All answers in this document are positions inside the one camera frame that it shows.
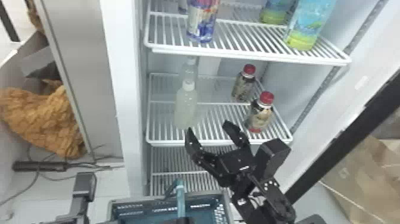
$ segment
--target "green bottle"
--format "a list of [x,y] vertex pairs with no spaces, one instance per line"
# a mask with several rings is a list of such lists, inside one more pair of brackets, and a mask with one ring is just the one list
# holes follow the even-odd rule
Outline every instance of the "green bottle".
[[286,44],[301,51],[313,48],[335,3],[336,0],[300,0],[287,27]]
[[282,25],[294,0],[268,0],[260,13],[260,22]]

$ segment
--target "bottle cap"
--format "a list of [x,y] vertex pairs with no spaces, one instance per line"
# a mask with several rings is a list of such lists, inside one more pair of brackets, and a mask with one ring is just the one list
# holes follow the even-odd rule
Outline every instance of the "bottle cap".
[[253,66],[252,64],[247,64],[245,65],[245,67],[243,68],[243,71],[246,74],[254,74],[255,73],[255,66]]
[[263,104],[272,104],[272,102],[274,101],[274,94],[268,91],[264,91],[260,95],[260,101]]
[[189,79],[185,79],[185,80],[182,82],[182,88],[183,88],[185,91],[188,91],[188,92],[193,91],[193,90],[195,89],[195,82],[192,81],[192,80],[189,80]]
[[190,65],[190,66],[194,66],[195,64],[196,64],[196,57],[193,57],[193,56],[188,56],[187,57],[187,64],[188,65]]

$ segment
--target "wire shelf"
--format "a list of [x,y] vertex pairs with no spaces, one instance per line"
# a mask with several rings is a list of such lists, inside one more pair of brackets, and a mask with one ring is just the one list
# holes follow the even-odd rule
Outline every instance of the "wire shelf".
[[[234,77],[199,76],[196,84],[199,103],[208,104],[235,104],[250,105],[251,101],[260,97],[263,87],[258,80],[254,84],[253,91],[248,102],[236,102],[232,97],[232,89],[235,84]],[[150,101],[151,102],[175,102],[176,92],[182,87],[178,74],[151,73],[150,74]]]
[[[216,154],[227,153],[232,147],[208,147],[204,150]],[[164,195],[176,178],[184,180],[186,192],[223,189],[207,171],[193,163],[185,148],[152,147],[150,195]]]
[[345,66],[351,59],[325,38],[310,51],[298,51],[283,42],[286,26],[257,23],[261,7],[223,4],[210,43],[186,38],[186,15],[176,14],[170,1],[149,1],[144,44],[153,52],[260,61]]
[[[244,4],[240,2],[221,1],[217,18],[258,23],[261,5]],[[150,2],[150,12],[179,14],[178,1],[156,0]]]
[[[151,73],[149,80],[149,101],[146,124],[146,140],[149,144],[157,147],[176,147],[185,144],[185,130],[178,129],[174,126],[174,94],[177,91],[174,89],[175,79],[177,75]],[[200,83],[207,84],[218,83],[219,81],[231,80],[226,77],[200,76]],[[210,84],[212,91],[200,90],[200,99],[203,102],[198,103],[198,110],[194,126],[192,126],[194,134],[199,139],[199,142],[204,146],[219,146],[231,145],[233,142],[222,129],[222,124],[225,120],[229,120],[238,125],[248,136],[251,144],[262,144],[275,138],[281,139],[289,144],[293,141],[293,136],[289,132],[288,127],[280,117],[277,108],[274,107],[273,114],[267,128],[261,133],[251,133],[242,124],[247,117],[250,105],[246,103],[234,103],[230,98],[231,85]],[[255,88],[254,97],[260,95],[262,86],[258,83]]]

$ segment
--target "bottle with red cap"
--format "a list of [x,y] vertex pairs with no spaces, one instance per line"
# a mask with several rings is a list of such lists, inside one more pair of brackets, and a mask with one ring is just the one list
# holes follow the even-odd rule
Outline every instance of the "bottle with red cap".
[[255,82],[255,66],[247,64],[243,71],[237,75],[232,90],[232,97],[239,102],[247,102]]
[[253,133],[262,132],[268,125],[272,115],[272,103],[274,94],[264,91],[259,99],[251,102],[248,118],[245,120],[245,127]]

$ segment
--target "clear plastic bottle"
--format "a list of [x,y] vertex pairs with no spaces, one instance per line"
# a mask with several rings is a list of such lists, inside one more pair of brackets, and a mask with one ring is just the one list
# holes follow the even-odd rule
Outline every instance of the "clear plastic bottle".
[[232,97],[238,102],[247,102],[255,83],[255,66],[247,64],[243,71],[237,75],[232,90]]
[[331,15],[336,0],[300,0],[284,41],[301,51],[310,50]]
[[260,22],[276,25],[284,24],[286,14],[293,2],[294,0],[268,0],[261,10]]
[[220,0],[187,1],[187,37],[193,42],[208,43],[213,39]]
[[273,101],[274,94],[264,91],[259,99],[251,102],[250,112],[244,124],[250,132],[260,133],[267,127],[272,115]]
[[199,68],[197,66],[197,57],[188,56],[186,62],[182,65],[180,69],[180,83],[185,79],[192,80],[197,83],[197,78],[199,74]]
[[187,129],[195,124],[197,91],[195,82],[185,79],[176,93],[174,124],[179,129]]

